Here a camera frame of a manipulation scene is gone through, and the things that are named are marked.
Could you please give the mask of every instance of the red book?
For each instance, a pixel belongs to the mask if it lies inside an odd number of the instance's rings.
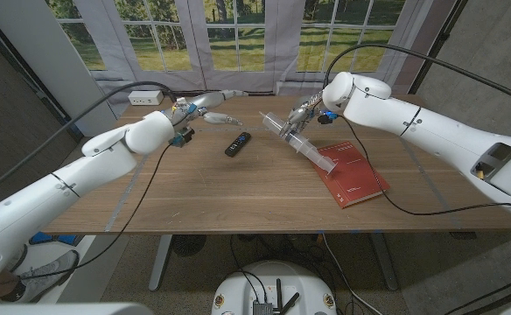
[[[318,152],[337,163],[329,174],[312,165],[341,208],[382,193],[367,159],[350,142],[328,145]],[[383,190],[388,190],[388,183],[378,171],[376,176]]]

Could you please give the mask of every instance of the remote control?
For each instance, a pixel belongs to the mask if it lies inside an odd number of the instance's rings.
[[[249,139],[252,137],[248,132],[242,132],[232,144],[228,146],[228,148],[224,151],[224,154],[228,155],[229,157],[233,158],[238,151],[246,145],[246,143],[249,141]]]

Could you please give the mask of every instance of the window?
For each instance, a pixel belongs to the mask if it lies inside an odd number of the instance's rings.
[[[350,46],[387,44],[405,0],[306,0],[297,70],[325,72]],[[385,49],[361,48],[341,58],[334,72],[375,72]]]
[[[203,0],[215,70],[263,71],[265,0]]]
[[[115,0],[143,70],[192,70],[173,0]]]
[[[106,70],[95,42],[88,33],[73,0],[45,0],[45,2],[52,9],[53,15],[73,43],[88,70]]]

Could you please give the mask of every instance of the white power strip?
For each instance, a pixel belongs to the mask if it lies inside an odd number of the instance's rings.
[[[165,98],[161,91],[133,91],[129,94],[132,105],[159,105]]]

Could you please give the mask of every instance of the cable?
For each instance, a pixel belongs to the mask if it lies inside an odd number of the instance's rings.
[[[469,302],[467,302],[467,303],[465,303],[465,304],[462,304],[461,306],[456,307],[455,309],[452,309],[452,310],[450,310],[450,311],[446,312],[444,315],[448,315],[448,314],[453,313],[453,312],[455,312],[455,311],[457,311],[457,310],[461,310],[461,309],[463,309],[464,307],[467,307],[467,306],[469,306],[469,305],[472,305],[472,304],[473,304],[473,303],[475,303],[475,302],[478,302],[478,301],[480,301],[480,300],[482,300],[482,299],[484,299],[484,298],[490,297],[490,296],[492,296],[493,294],[499,293],[499,292],[501,292],[501,291],[503,291],[503,290],[506,290],[506,289],[508,289],[508,288],[510,288],[510,287],[511,287],[511,283],[509,283],[509,284],[507,284],[507,285],[505,285],[505,286],[502,286],[502,287],[500,287],[500,288],[499,288],[499,289],[497,289],[497,290],[493,290],[493,291],[491,291],[491,292],[489,292],[489,293],[487,293],[487,294],[485,294],[485,295],[483,295],[483,296],[477,297],[477,298],[475,298],[475,299],[473,299],[473,300],[471,300],[471,301],[469,301]]]
[[[45,140],[36,150],[32,151],[30,154],[28,154],[25,158],[20,160],[16,165],[14,165],[10,170],[8,170],[3,176],[0,177],[0,184],[5,181],[12,173],[16,172],[20,167],[28,163],[32,158],[34,158],[40,151],[42,151],[48,144],[50,144],[58,135],[60,135],[63,131],[67,130],[69,127],[74,125],[76,122],[78,122],[84,115],[88,114],[91,110],[95,109],[102,103],[104,103],[108,98],[113,96],[114,94],[123,91],[127,88],[133,88],[143,85],[152,85],[162,88],[162,91],[167,94],[172,102],[176,101],[176,95],[164,84],[154,82],[154,81],[139,81],[139,82],[133,82],[130,84],[126,84],[124,86],[115,88],[111,90],[109,93],[105,94],[102,98],[100,98],[98,101],[95,101],[92,105],[90,105],[87,109],[85,109],[82,113],[77,115],[75,118],[71,119],[68,123],[63,125],[61,128],[59,128],[53,135],[51,135],[47,140]]]
[[[347,314],[347,307],[348,307],[349,305],[352,305],[352,306],[353,306],[353,307],[352,307],[352,309],[351,309],[351,315],[354,315],[354,306],[355,306],[355,305],[359,306],[359,308],[360,308],[360,313],[361,313],[362,315],[364,315],[364,310],[362,309],[362,306],[361,306],[360,304],[358,304],[358,303],[354,302],[354,301],[349,301],[349,303],[347,303],[347,304],[345,305],[345,314]]]
[[[184,115],[184,117],[183,117],[182,119],[180,119],[178,122],[173,123],[173,124],[172,124],[172,127],[176,127],[176,126],[178,126],[178,125],[179,125],[179,123],[183,122],[183,121],[184,121],[184,120],[185,120],[188,116],[189,116],[189,113],[188,113],[188,114],[186,114],[186,115]]]
[[[345,272],[343,272],[343,269],[341,268],[340,262],[337,261],[337,258],[333,254],[332,249],[329,248],[329,245],[327,244],[326,234],[322,233],[322,236],[324,236],[324,244],[327,247],[327,251],[329,251],[329,254],[332,256],[333,260],[335,261],[335,264],[337,264],[337,268],[339,269],[341,275],[343,276],[343,281],[345,282],[346,287],[351,291],[351,294],[353,294],[353,296],[357,300],[359,300],[361,303],[363,303],[370,311],[373,311],[373,312],[375,312],[378,315],[382,315],[382,313],[380,311],[376,310],[371,304],[367,303],[367,301],[363,300],[361,297],[359,297],[353,291],[353,289],[351,289],[351,286],[349,285],[349,282],[347,281],[347,277],[345,276]]]
[[[24,276],[24,277],[20,277],[19,279],[20,280],[27,280],[27,279],[34,279],[34,278],[39,278],[39,277],[55,276],[55,275],[63,274],[63,273],[66,273],[66,272],[72,272],[72,271],[75,271],[75,270],[77,270],[79,268],[82,268],[82,267],[88,265],[89,263],[91,263],[94,260],[96,260],[98,257],[102,256],[106,251],[108,251],[108,249],[110,249],[117,242],[117,240],[120,238],[120,236],[122,236],[123,231],[125,231],[125,228],[130,224],[131,219],[133,219],[133,216],[135,216],[135,213],[137,212],[137,210],[141,206],[141,203],[143,203],[144,196],[146,196],[147,192],[149,191],[149,187],[151,187],[152,180],[154,179],[155,175],[157,174],[158,167],[160,166],[160,162],[162,161],[162,157],[165,155],[166,150],[168,150],[168,148],[170,148],[171,146],[172,146],[171,144],[168,144],[168,146],[162,151],[162,154],[160,155],[160,158],[158,159],[158,162],[157,162],[157,167],[155,167],[154,172],[152,173],[152,176],[150,177],[149,184],[147,184],[146,188],[144,189],[143,195],[141,196],[141,199],[139,200],[139,203],[136,205],[135,210],[133,210],[133,212],[131,213],[131,216],[129,217],[129,219],[127,220],[125,225],[123,226],[122,230],[119,231],[119,233],[117,234],[115,239],[102,252],[100,252],[98,255],[94,256],[93,258],[91,258],[89,261],[84,262],[84,263],[82,263],[82,264],[80,264],[78,266],[75,266],[75,267],[72,267],[72,268],[69,268],[69,269],[65,269],[65,270],[62,270],[62,271],[56,271],[56,272],[52,272],[52,273],[48,273],[48,274],[44,274],[44,275]],[[10,281],[6,281],[6,282],[2,282],[2,283],[0,283],[0,285],[12,283],[14,281],[18,281],[18,280],[10,280]]]
[[[491,88],[496,88],[497,90],[501,91],[502,93],[511,96],[511,89],[508,88],[508,87],[503,87],[499,83],[496,83],[496,82],[493,82],[491,80],[485,79],[485,78],[483,78],[483,77],[481,77],[481,76],[479,76],[479,75],[477,75],[475,73],[471,73],[471,72],[469,72],[469,71],[467,71],[465,69],[462,69],[462,68],[460,68],[458,66],[454,66],[454,65],[452,65],[452,64],[450,64],[448,62],[445,62],[445,61],[442,61],[442,60],[439,60],[439,59],[436,59],[436,58],[429,57],[429,56],[424,55],[424,54],[422,54],[420,52],[413,52],[413,51],[411,51],[409,49],[401,48],[401,47],[398,47],[398,46],[395,46],[395,45],[387,45],[387,44],[360,44],[360,45],[354,45],[354,46],[349,47],[346,50],[344,50],[342,53],[337,55],[337,57],[335,57],[335,59],[332,61],[332,63],[327,68],[327,72],[325,72],[325,79],[324,79],[324,86],[323,86],[323,88],[326,88],[326,86],[329,84],[329,73],[332,71],[332,68],[335,65],[335,63],[341,57],[346,55],[347,53],[349,53],[349,52],[351,52],[353,50],[362,48],[362,47],[388,48],[388,49],[395,50],[395,51],[398,51],[398,52],[401,52],[401,53],[407,53],[407,54],[409,54],[411,56],[415,56],[415,57],[421,58],[423,60],[428,60],[428,61],[430,61],[432,63],[436,63],[437,65],[440,65],[442,67],[451,69],[451,70],[453,70],[453,71],[455,71],[455,72],[457,72],[459,74],[463,74],[463,75],[465,75],[468,78],[471,78],[471,79],[474,79],[474,80],[476,80],[478,82],[486,84],[486,85],[488,85]]]
[[[507,203],[507,202],[490,202],[490,203],[480,204],[480,205],[462,206],[462,207],[455,208],[455,209],[444,210],[444,211],[437,211],[437,212],[432,212],[432,213],[414,213],[412,211],[406,210],[406,209],[398,206],[394,201],[392,201],[392,199],[390,199],[388,197],[388,195],[386,194],[386,192],[382,188],[382,184],[380,183],[380,180],[378,179],[378,175],[376,174],[376,170],[372,166],[372,163],[370,163],[370,158],[368,157],[367,148],[365,148],[364,144],[362,144],[362,141],[359,139],[357,134],[354,132],[353,126],[348,121],[348,119],[346,119],[343,116],[342,116],[342,118],[343,118],[343,120],[345,120],[346,124],[349,125],[349,128],[351,129],[351,132],[353,132],[354,138],[357,139],[357,142],[359,143],[360,147],[364,151],[365,158],[367,158],[368,165],[370,166],[370,170],[374,174],[374,178],[376,179],[376,184],[378,184],[378,187],[380,187],[381,193],[384,195],[384,197],[386,197],[386,199],[389,201],[389,203],[392,204],[392,206],[394,206],[397,209],[405,212],[406,214],[418,215],[418,216],[421,216],[421,215],[439,215],[439,214],[451,214],[451,213],[455,213],[455,212],[458,212],[458,211],[464,211],[464,210],[475,209],[475,208],[480,208],[480,207],[511,206],[511,203]]]
[[[488,304],[488,305],[485,305],[483,307],[480,307],[477,310],[469,311],[465,315],[480,315],[480,314],[483,314],[485,312],[489,312],[491,310],[494,310],[495,308],[503,306],[506,303],[510,303],[510,302],[511,302],[511,293],[508,294],[505,297],[499,298],[498,300],[492,302],[491,304]]]
[[[232,257],[234,258],[234,262],[236,263],[236,267],[239,269],[238,271],[241,272],[245,277],[246,277],[246,280],[248,280],[249,282],[249,285],[252,287],[252,290],[254,291],[255,293],[255,301],[257,303],[259,303],[259,297],[257,296],[257,291],[256,291],[256,288],[254,288],[254,285],[252,284],[251,281],[249,281],[249,278],[248,276],[246,276],[246,274],[248,273],[247,271],[244,271],[242,269],[242,267],[240,267],[240,264],[238,263],[238,258],[236,258],[236,254],[235,254],[235,248],[232,246],[232,239],[234,238],[235,236],[232,234],[230,235],[230,251],[232,252]],[[265,292],[265,287],[263,286],[262,284],[262,288],[263,288],[263,302],[267,303],[267,293]]]
[[[255,280],[257,280],[257,281],[259,282],[259,284],[262,286],[262,288],[265,288],[265,286],[263,285],[262,280],[260,280],[260,278],[259,278],[258,276],[254,275],[253,273],[251,273],[251,272],[249,272],[249,271],[246,271],[246,270],[242,270],[242,271],[240,271],[240,270],[234,270],[234,271],[232,271],[232,272],[229,272],[229,273],[228,273],[228,274],[227,274],[224,278],[226,279],[226,278],[228,278],[230,275],[232,275],[232,274],[234,274],[234,273],[237,273],[237,272],[241,272],[241,273],[244,273],[244,274],[249,274],[250,276],[254,277],[254,278],[255,278]]]
[[[488,85],[489,87],[491,88],[495,88],[499,91],[501,91],[502,93],[505,93],[507,95],[510,95],[511,96],[511,89],[507,88],[507,87],[503,87],[501,84],[498,84],[498,83],[495,83],[493,81],[490,81],[488,79],[485,79],[483,77],[480,77],[478,76],[477,74],[474,74],[474,73],[470,73],[460,67],[457,67],[457,66],[454,66],[452,64],[449,64],[447,62],[444,62],[442,60],[439,60],[439,59],[436,59],[436,58],[432,58],[432,57],[429,57],[429,56],[426,56],[426,55],[423,55],[419,52],[413,52],[411,50],[408,50],[408,49],[405,49],[405,48],[401,48],[401,47],[397,47],[397,46],[394,46],[394,45],[384,45],[384,44],[363,44],[363,45],[355,45],[353,47],[349,47],[347,48],[345,51],[343,51],[342,53],[340,53],[337,57],[335,57],[335,59],[333,60],[333,62],[331,63],[331,65],[327,68],[327,72],[325,73],[325,79],[324,79],[324,84],[323,84],[323,88],[325,88],[328,84],[329,84],[329,73],[332,71],[332,68],[333,66],[335,65],[335,63],[342,57],[344,56],[345,54],[353,51],[353,50],[356,50],[356,49],[359,49],[359,48],[362,48],[362,47],[381,47],[381,48],[388,48],[388,49],[392,49],[392,50],[396,50],[398,52],[402,52],[402,53],[407,53],[409,55],[412,55],[412,56],[415,56],[415,57],[418,57],[418,58],[421,58],[423,60],[428,60],[432,63],[435,63],[435,64],[438,64],[442,67],[446,67],[448,69],[451,69],[459,74],[463,74],[465,75],[466,77],[469,77],[471,79],[474,79],[478,82],[481,82],[481,83],[484,83],[486,85]],[[351,125],[351,123],[345,118],[343,117],[343,119],[345,120],[345,122],[347,123],[347,125],[349,126],[349,128],[351,129],[351,131],[353,132],[353,135],[354,137],[357,139],[357,141],[359,142],[359,145],[360,147],[364,150],[365,152],[365,156],[367,158],[367,161],[368,161],[368,165],[370,166],[370,169],[372,170],[372,173],[374,174],[374,177],[376,179],[376,183],[378,184],[378,186],[380,187],[381,191],[382,191],[382,194],[384,195],[384,197],[389,201],[389,203],[392,204],[392,206],[396,207],[397,209],[405,212],[406,214],[412,214],[412,215],[435,215],[435,214],[449,214],[449,213],[453,213],[453,212],[457,212],[457,211],[463,211],[463,210],[468,210],[468,209],[474,209],[474,208],[479,208],[479,207],[491,207],[491,206],[511,206],[511,203],[487,203],[487,204],[481,204],[481,205],[474,205],[474,206],[464,206],[464,207],[461,207],[461,208],[455,208],[455,209],[450,209],[450,210],[445,210],[445,211],[439,211],[439,212],[435,212],[435,213],[413,213],[409,210],[406,210],[406,209],[403,209],[401,208],[400,206],[398,206],[394,201],[392,201],[388,195],[384,192],[384,190],[382,189],[382,184],[380,183],[380,180],[378,179],[378,176],[376,174],[376,171],[374,169],[374,167],[372,166],[372,164],[370,163],[370,159],[368,157],[368,152],[367,152],[367,149],[365,148],[365,146],[362,144],[362,141],[357,137],[356,133],[354,132],[354,129],[353,129],[353,126]],[[486,295],[482,296],[482,297],[478,297],[478,298],[475,298],[474,300],[470,301],[469,303],[466,303],[466,304],[463,304],[461,305],[460,307],[458,308],[455,308],[451,311],[448,311],[446,314],[450,314],[452,312],[455,312],[459,309],[462,309],[468,305],[471,305],[483,298],[487,298],[495,293],[498,293],[500,291],[503,291],[505,290],[506,288],[509,288],[511,286],[511,283],[499,288],[498,290],[494,290],[492,292],[489,292],[487,293]],[[509,294],[508,296],[498,300],[498,301],[495,301],[493,303],[491,303],[490,305],[487,305],[483,308],[480,308],[476,311],[481,311],[481,312],[486,312],[492,308],[488,308],[489,306],[492,305],[492,307],[496,307],[498,305],[501,305],[501,303],[503,303],[505,300],[507,300],[507,298],[510,298],[511,297],[511,294]]]

